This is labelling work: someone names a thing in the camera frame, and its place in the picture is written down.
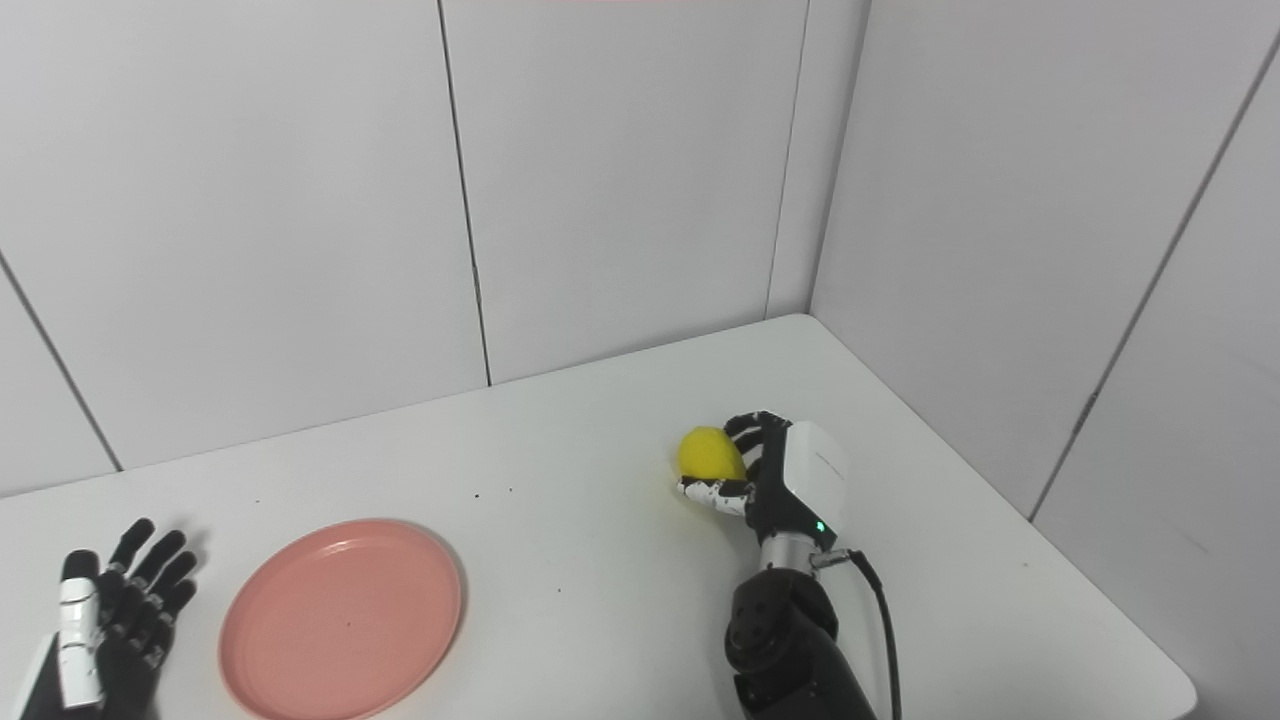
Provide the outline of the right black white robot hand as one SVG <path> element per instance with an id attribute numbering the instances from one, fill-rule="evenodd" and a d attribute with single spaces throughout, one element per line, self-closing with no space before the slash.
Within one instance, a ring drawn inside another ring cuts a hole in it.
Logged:
<path id="1" fill-rule="evenodd" d="M 804 536 L 829 552 L 844 524 L 847 465 L 835 438 L 815 423 L 756 410 L 722 427 L 691 429 L 676 450 L 676 489 L 741 518 L 760 543 Z"/>

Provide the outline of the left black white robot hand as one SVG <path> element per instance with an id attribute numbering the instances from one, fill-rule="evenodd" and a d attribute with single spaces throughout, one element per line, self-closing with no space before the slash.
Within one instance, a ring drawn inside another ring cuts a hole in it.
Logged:
<path id="1" fill-rule="evenodd" d="M 198 559 L 183 530 L 156 537 L 136 520 L 109 559 L 74 550 L 63 561 L 58 625 L 44 641 L 14 719 L 155 719 L 177 620 L 195 597 Z"/>

